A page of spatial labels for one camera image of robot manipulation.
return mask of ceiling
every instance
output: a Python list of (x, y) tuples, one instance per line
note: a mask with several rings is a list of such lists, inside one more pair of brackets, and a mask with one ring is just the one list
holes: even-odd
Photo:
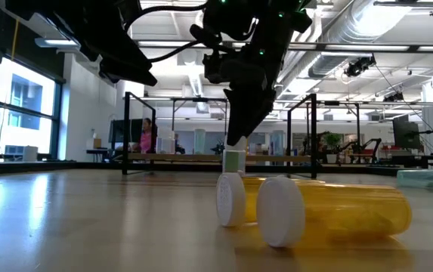
[[(320, 4), (318, 14), (322, 25), (325, 27), (337, 14), (349, 3), (349, 0), (318, 0)], [(143, 7), (151, 5), (200, 5), (201, 0), (141, 0)], [(430, 44), (433, 45), (433, 17), (429, 15), (430, 8), (414, 8), (390, 31), (376, 40), (379, 44)], [(200, 12), (158, 12), (148, 14), (132, 25), (129, 35), (134, 40), (166, 40), (187, 41), (193, 40), (189, 33), (191, 24), (201, 21)], [(29, 22), (23, 21), (29, 28), (48, 39), (61, 39), (60, 34), (49, 26), (40, 17), (34, 16)], [(204, 49), (190, 49), (196, 52), (196, 58), (200, 60)], [(170, 52), (170, 49), (143, 49), (148, 57), (157, 57)], [(433, 76), (433, 54), (375, 54), (377, 67), (386, 76), (372, 68), (360, 77), (348, 79), (342, 75), (342, 71), (348, 65), (344, 62), (340, 67), (330, 73), (324, 80), (308, 90), (301, 90), (298, 86), (284, 91), (280, 99), (292, 100), (307, 93), (317, 91), (320, 100), (382, 100), (376, 93), (385, 94), (389, 83), (397, 85), (403, 90), (407, 100), (420, 100), (421, 84)], [(146, 87), (150, 96), (173, 97), (184, 94), (184, 86), (190, 85), (190, 74), (199, 74), (203, 91), (209, 89), (209, 82), (204, 79), (202, 66), (188, 67), (184, 65), (184, 56), (171, 57), (159, 63), (155, 63), (151, 72), (158, 79), (155, 87)], [(223, 97), (222, 89), (225, 86), (211, 87), (211, 96)]]

